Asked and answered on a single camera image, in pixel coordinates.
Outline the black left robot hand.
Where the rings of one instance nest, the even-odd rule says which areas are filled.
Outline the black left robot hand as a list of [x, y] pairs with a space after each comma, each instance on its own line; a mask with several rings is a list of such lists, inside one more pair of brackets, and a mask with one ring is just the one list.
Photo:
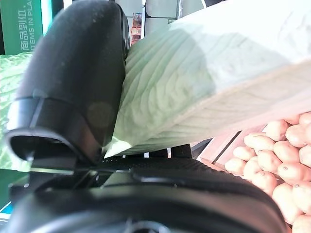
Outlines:
[[5, 233], [284, 233], [277, 204], [242, 178], [173, 157], [105, 159], [125, 79], [126, 16], [80, 0], [38, 43], [4, 138], [31, 171], [10, 188]]

